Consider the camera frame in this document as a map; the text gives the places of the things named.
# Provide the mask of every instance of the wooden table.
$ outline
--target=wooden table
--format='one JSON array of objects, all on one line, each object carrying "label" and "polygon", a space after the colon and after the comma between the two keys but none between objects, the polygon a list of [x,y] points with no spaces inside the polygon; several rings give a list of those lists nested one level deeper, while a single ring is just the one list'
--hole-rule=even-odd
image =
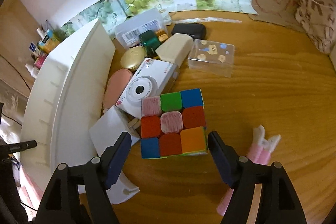
[{"label": "wooden table", "polygon": [[[247,153],[252,129],[260,124],[267,138],[280,134],[271,161],[285,167],[307,222],[321,223],[336,202],[336,74],[328,56],[305,34],[245,14],[190,11],[171,16],[242,21],[205,23],[206,39],[236,46],[232,77],[190,70],[185,61],[172,91],[201,88],[207,133],[216,130],[240,155]],[[120,68],[121,54],[117,50],[111,74]],[[140,193],[113,205],[121,224],[221,222],[216,207],[228,187],[210,154],[143,160],[137,143],[123,170]],[[85,196],[81,199],[87,203]],[[248,223],[256,216],[257,201]]]}]

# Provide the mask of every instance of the beige soap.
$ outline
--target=beige soap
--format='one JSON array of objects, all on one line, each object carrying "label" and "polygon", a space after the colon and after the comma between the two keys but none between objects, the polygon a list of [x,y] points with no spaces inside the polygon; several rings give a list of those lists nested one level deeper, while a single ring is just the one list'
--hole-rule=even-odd
[{"label": "beige soap", "polygon": [[155,52],[162,61],[180,67],[193,46],[193,38],[187,34],[176,33],[158,47]]}]

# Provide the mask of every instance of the black cable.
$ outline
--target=black cable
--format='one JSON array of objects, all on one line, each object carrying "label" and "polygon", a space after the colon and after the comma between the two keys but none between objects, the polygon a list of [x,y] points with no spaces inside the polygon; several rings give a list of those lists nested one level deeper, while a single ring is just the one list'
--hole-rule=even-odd
[{"label": "black cable", "polygon": [[36,212],[37,212],[37,210],[35,210],[34,208],[32,208],[32,207],[30,207],[30,206],[28,206],[28,205],[24,204],[23,202],[21,202],[21,204],[22,204],[22,205],[25,205],[25,206],[27,206],[29,209],[32,209],[32,210],[34,210],[34,211],[36,211]]},{"label": "black cable", "polygon": [[15,119],[13,119],[13,118],[11,118],[11,117],[8,117],[7,115],[3,114],[3,112],[1,113],[1,115],[2,115],[2,116],[5,116],[5,117],[8,118],[8,119],[11,119],[12,121],[14,121],[14,122],[16,122],[17,124],[19,124],[20,126],[22,126],[22,124],[19,123],[17,120],[15,120]]},{"label": "black cable", "polygon": [[19,73],[19,71],[3,56],[0,54],[0,57],[2,57],[9,65],[12,66],[12,68],[20,75],[20,77],[22,78],[22,80],[25,82],[27,88],[29,89],[29,91],[31,91],[30,86],[27,84],[26,80],[22,77],[22,75]]}]

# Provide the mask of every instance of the blue square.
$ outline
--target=blue square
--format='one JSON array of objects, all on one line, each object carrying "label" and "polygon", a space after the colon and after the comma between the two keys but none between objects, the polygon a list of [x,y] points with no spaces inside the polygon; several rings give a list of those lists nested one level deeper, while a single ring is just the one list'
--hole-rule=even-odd
[{"label": "blue square", "polygon": [[143,159],[160,158],[159,139],[141,139],[141,157]]},{"label": "blue square", "polygon": [[201,89],[181,91],[182,106],[184,108],[193,106],[204,106]]}]

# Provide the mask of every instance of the barcode label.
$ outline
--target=barcode label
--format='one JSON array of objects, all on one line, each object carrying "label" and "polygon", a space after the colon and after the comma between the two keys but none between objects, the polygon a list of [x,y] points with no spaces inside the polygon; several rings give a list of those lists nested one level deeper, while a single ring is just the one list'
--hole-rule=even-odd
[{"label": "barcode label", "polygon": [[152,20],[136,29],[124,33],[121,37],[125,40],[128,47],[134,47],[140,42],[139,35],[148,30],[152,30],[153,32],[160,30],[159,22],[156,19]]}]

